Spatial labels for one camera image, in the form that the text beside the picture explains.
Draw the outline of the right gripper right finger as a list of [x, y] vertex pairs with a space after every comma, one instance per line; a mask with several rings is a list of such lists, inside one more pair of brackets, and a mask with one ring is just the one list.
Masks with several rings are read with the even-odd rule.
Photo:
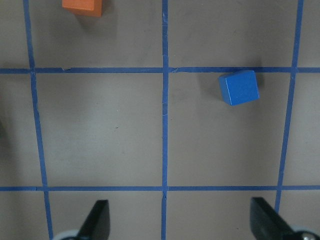
[[308, 230], [295, 230], [262, 197], [252, 197], [249, 215], [250, 230], [256, 240], [318, 240]]

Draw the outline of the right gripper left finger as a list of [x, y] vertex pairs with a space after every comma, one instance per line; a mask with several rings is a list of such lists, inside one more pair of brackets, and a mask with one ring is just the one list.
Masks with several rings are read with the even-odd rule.
[[97, 200], [76, 235], [77, 240], [108, 240], [110, 209], [108, 200]]

